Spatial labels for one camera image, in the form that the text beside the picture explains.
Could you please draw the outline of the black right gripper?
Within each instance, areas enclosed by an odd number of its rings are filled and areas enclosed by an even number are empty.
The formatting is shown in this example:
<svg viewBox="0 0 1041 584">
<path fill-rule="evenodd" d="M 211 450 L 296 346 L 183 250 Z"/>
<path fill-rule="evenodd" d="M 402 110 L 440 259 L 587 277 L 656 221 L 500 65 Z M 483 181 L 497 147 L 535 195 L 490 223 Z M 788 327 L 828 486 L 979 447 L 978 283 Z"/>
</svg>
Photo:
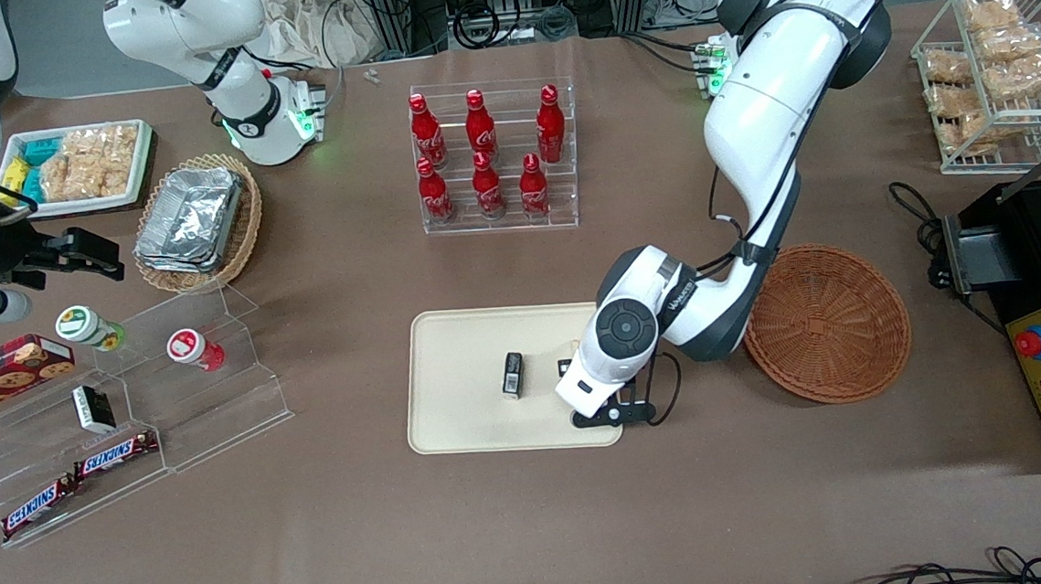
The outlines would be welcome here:
<svg viewBox="0 0 1041 584">
<path fill-rule="evenodd" d="M 65 228 L 59 236 L 47 236 L 31 225 L 30 213 L 29 206 L 12 209 L 0 203 L 0 282 L 42 291 L 46 271 L 96 273 L 111 281 L 124 280 L 125 266 L 116 260 L 118 242 L 81 228 Z"/>
</svg>

